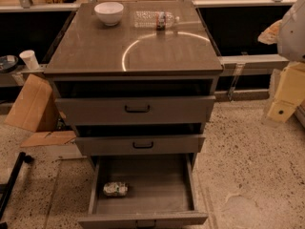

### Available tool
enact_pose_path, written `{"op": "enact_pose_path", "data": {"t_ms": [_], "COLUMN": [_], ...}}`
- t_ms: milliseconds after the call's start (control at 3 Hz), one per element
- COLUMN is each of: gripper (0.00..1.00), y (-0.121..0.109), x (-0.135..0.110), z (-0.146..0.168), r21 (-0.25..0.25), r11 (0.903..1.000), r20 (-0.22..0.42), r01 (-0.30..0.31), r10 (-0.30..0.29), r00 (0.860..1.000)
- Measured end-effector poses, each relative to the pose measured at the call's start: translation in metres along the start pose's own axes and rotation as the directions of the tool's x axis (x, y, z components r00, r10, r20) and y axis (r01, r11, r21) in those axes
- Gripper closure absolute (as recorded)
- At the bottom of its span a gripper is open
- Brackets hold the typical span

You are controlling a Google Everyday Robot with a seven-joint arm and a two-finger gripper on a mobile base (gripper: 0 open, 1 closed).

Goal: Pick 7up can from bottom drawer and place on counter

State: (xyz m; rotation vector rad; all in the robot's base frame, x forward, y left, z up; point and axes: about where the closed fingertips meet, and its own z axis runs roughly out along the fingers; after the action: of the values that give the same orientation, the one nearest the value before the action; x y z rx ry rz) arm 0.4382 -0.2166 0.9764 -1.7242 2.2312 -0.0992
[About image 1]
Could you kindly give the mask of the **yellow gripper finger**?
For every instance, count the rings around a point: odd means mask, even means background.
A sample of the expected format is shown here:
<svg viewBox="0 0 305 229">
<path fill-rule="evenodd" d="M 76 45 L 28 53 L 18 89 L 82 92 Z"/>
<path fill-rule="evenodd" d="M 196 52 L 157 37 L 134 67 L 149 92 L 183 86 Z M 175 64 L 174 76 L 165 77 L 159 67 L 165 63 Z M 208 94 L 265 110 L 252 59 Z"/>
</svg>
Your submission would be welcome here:
<svg viewBox="0 0 305 229">
<path fill-rule="evenodd" d="M 269 26 L 265 31 L 263 31 L 257 38 L 260 43 L 266 45 L 272 45 L 277 43 L 277 37 L 279 34 L 279 29 L 282 21 L 277 20 L 271 26 Z"/>
<path fill-rule="evenodd" d="M 305 63 L 293 62 L 280 73 L 267 118 L 276 123 L 285 123 L 304 100 Z"/>
</svg>

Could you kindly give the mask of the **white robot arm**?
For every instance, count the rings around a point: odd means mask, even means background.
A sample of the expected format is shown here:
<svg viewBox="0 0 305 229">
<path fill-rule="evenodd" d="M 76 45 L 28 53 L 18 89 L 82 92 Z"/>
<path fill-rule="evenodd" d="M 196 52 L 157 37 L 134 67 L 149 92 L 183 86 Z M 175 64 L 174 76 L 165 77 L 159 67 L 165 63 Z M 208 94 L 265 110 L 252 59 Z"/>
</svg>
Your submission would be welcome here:
<svg viewBox="0 0 305 229">
<path fill-rule="evenodd" d="M 280 73 L 272 102 L 264 110 L 264 122 L 278 126 L 305 99 L 305 0 L 297 0 L 281 20 L 258 36 L 258 41 L 276 44 L 278 54 L 290 61 Z"/>
</svg>

